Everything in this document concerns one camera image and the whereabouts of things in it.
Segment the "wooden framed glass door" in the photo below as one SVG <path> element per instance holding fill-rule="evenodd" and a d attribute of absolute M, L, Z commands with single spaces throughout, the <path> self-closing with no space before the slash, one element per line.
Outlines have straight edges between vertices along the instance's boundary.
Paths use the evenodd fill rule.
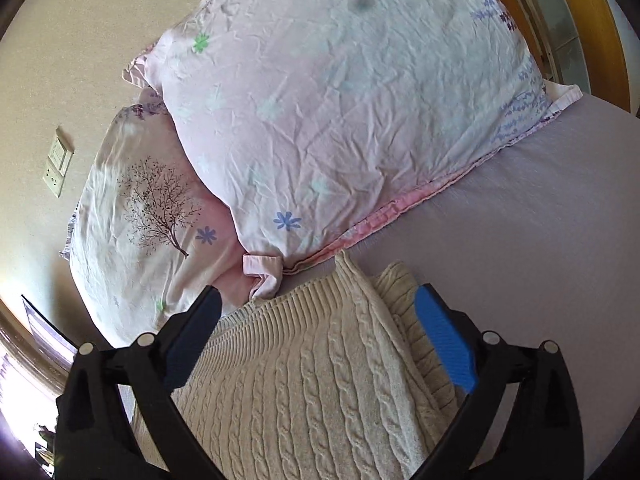
<path fill-rule="evenodd" d="M 639 114 L 639 38 L 616 0 L 501 0 L 544 76 Z"/>

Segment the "pink floral pillow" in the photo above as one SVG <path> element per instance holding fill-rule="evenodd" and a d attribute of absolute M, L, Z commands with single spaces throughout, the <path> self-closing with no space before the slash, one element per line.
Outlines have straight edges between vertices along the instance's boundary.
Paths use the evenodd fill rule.
<path fill-rule="evenodd" d="M 162 99 L 261 297 L 582 95 L 501 0 L 202 0 L 122 76 Z"/>

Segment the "beige cable knit sweater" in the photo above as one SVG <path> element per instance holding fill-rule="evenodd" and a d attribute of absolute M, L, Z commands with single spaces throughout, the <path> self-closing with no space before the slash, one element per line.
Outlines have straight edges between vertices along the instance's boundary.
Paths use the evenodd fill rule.
<path fill-rule="evenodd" d="M 457 414 L 409 269 L 334 263 L 223 318 L 172 395 L 229 479 L 407 479 Z"/>

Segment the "pink tree print pillow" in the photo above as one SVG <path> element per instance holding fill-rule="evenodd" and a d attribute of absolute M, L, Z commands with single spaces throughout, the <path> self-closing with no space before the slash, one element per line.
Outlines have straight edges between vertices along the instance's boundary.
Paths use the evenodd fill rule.
<path fill-rule="evenodd" d="M 160 96 L 145 88 L 106 130 L 75 209 L 70 273 L 115 348 L 156 333 L 207 285 L 229 313 L 250 298 L 229 209 L 201 182 Z"/>

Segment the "lavender bed sheet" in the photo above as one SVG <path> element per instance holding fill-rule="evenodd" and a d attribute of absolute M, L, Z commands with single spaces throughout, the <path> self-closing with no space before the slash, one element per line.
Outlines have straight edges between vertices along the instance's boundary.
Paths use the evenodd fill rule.
<path fill-rule="evenodd" d="M 583 96 L 549 125 L 349 249 L 400 261 L 481 330 L 556 341 L 582 416 L 585 468 L 639 406 L 639 122 Z"/>

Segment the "beige wall switch panel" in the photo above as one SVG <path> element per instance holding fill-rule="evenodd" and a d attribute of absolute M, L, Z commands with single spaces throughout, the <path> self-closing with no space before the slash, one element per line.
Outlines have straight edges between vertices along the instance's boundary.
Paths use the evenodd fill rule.
<path fill-rule="evenodd" d="M 46 166 L 42 175 L 43 182 L 47 185 L 49 191 L 55 196 L 60 197 L 65 182 L 65 177 L 70 168 L 74 149 L 70 143 L 70 139 L 66 136 L 63 128 L 57 126 L 54 137 L 50 145 Z"/>

